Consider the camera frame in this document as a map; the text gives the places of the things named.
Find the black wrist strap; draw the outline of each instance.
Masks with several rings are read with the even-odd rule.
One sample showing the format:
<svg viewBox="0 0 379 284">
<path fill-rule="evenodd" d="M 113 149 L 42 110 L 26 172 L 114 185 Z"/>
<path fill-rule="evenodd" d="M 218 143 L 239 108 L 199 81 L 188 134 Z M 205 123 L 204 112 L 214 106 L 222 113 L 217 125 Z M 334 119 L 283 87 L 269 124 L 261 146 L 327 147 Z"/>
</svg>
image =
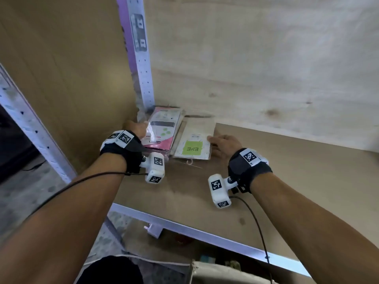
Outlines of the black wrist strap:
<svg viewBox="0 0 379 284">
<path fill-rule="evenodd" d="M 132 141 L 136 141 L 139 144 L 141 144 L 140 139 L 135 135 L 135 133 L 133 133 L 132 131 L 128 131 L 128 132 L 134 135 L 134 138 L 132 139 Z M 106 143 L 103 149 L 100 151 L 100 155 L 106 152 L 120 154 L 126 160 L 126 164 L 127 164 L 126 172 L 140 173 L 140 164 L 142 162 L 142 152 L 129 151 L 128 145 L 125 148 L 122 148 L 115 143 Z"/>
<path fill-rule="evenodd" d="M 246 148 L 238 150 L 229 161 L 228 174 L 238 183 L 240 192 L 250 192 L 251 182 L 260 174 L 272 172 L 271 168 L 263 161 L 251 166 L 241 155 L 240 152 Z"/>
</svg>

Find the floor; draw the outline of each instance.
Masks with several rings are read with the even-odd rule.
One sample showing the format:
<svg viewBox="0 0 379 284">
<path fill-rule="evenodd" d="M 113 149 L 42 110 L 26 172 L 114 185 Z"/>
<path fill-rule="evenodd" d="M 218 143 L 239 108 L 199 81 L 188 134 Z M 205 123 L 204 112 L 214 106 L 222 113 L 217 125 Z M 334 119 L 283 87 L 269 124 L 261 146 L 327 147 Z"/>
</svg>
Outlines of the floor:
<svg viewBox="0 0 379 284">
<path fill-rule="evenodd" d="M 39 156 L 24 169 L 43 161 L 44 158 Z M 64 186 L 65 183 L 47 162 L 33 171 L 19 171 L 4 181 L 0 185 L 0 244 L 33 209 Z M 121 234 L 130 221 L 130 217 L 117 212 L 110 212 L 108 217 Z M 121 254 L 121 249 L 113 241 L 108 230 L 102 228 L 86 262 L 117 254 Z M 145 284 L 184 283 L 185 276 L 177 271 L 137 259 L 132 261 L 139 266 Z"/>
</svg>

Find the hand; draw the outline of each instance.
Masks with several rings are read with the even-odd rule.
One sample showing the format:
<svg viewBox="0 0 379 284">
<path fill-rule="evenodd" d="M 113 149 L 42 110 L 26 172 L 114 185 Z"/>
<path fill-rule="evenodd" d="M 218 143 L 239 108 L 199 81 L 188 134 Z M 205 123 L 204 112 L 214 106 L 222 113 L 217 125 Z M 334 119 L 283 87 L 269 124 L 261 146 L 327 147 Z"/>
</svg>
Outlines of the hand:
<svg viewBox="0 0 379 284">
<path fill-rule="evenodd" d="M 230 159 L 236 151 L 242 148 L 239 140 L 232 135 L 208 136 L 207 140 L 216 146 L 212 147 L 212 154 L 224 159 Z"/>
<path fill-rule="evenodd" d="M 139 139 L 143 138 L 146 135 L 148 122 L 145 121 L 143 123 L 135 123 L 131 120 L 127 120 L 123 125 L 122 129 L 126 131 L 132 131 L 138 136 Z"/>
</svg>

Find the black cable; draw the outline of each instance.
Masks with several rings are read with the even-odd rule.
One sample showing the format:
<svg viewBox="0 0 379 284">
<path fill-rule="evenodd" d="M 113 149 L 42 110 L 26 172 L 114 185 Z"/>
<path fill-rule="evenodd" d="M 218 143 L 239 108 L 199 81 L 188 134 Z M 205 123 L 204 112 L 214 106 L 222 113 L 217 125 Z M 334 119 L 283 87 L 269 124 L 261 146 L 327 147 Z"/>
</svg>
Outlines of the black cable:
<svg viewBox="0 0 379 284">
<path fill-rule="evenodd" d="M 41 163 L 39 163 L 39 164 L 36 164 L 35 166 L 33 166 L 31 169 L 22 169 L 22 171 L 23 172 L 29 172 L 29 171 L 31 171 L 31 170 L 35 170 L 35 169 L 37 169 L 37 168 L 39 168 L 42 164 L 44 164 L 46 161 L 44 161 L 44 162 L 41 162 Z"/>
<path fill-rule="evenodd" d="M 258 219 L 255 217 L 255 214 L 254 214 L 253 210 L 251 210 L 250 206 L 241 197 L 238 197 L 238 196 L 235 196 L 235 195 L 232 195 L 232 196 L 229 196 L 229 197 L 230 198 L 237 198 L 237 199 L 241 200 L 248 207 L 248 209 L 250 210 L 251 214 L 253 215 L 255 223 L 258 226 L 259 234 L 261 235 L 261 239 L 262 239 L 262 243 L 263 243 L 263 248 L 265 249 L 265 253 L 266 253 L 267 264 L 270 266 L 270 261 L 268 259 L 267 248 L 266 248 L 265 240 L 263 239 L 262 230 L 260 229 L 260 226 L 259 226 L 259 223 L 258 223 Z M 272 275 L 271 275 L 271 272 L 270 272 L 270 267 L 268 267 L 268 273 L 270 275 L 270 283 L 272 284 Z"/>
<path fill-rule="evenodd" d="M 124 174 L 124 175 L 148 175 L 148 173 L 127 173 L 127 172 L 100 172 L 100 173 L 96 173 L 94 175 L 90 175 L 90 176 L 87 176 L 87 177 L 84 177 L 78 181 L 75 181 L 75 182 L 72 182 L 70 183 L 68 186 L 62 188 L 60 191 L 56 192 L 55 194 L 53 194 L 52 196 L 50 196 L 47 200 L 45 200 L 44 202 L 42 202 L 35 210 L 33 210 L 33 212 L 29 215 L 31 216 L 33 213 L 35 213 L 37 210 L 39 210 L 42 206 L 44 206 L 46 203 L 48 203 L 50 200 L 52 200 L 53 198 L 55 198 L 56 196 L 60 195 L 62 192 L 68 190 L 69 188 L 83 182 L 83 181 L 86 181 L 88 179 L 91 179 L 91 178 L 94 178 L 94 177 L 97 177 L 97 176 L 101 176 L 101 175 L 107 175 L 107 174 Z"/>
</svg>

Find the forearm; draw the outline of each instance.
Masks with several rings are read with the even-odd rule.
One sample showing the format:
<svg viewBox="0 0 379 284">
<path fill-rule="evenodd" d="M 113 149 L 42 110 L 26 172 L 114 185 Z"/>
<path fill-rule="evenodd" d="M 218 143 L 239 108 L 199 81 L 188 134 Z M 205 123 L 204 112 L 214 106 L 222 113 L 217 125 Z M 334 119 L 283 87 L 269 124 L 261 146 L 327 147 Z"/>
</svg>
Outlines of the forearm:
<svg viewBox="0 0 379 284">
<path fill-rule="evenodd" d="M 379 249 L 347 223 L 299 194 L 272 173 L 251 192 L 317 283 L 374 283 Z"/>
<path fill-rule="evenodd" d="M 126 171 L 125 159 L 105 153 L 75 181 L 106 171 Z M 72 283 L 122 178 L 103 175 L 86 180 L 29 217 L 0 251 L 0 283 Z"/>
</svg>

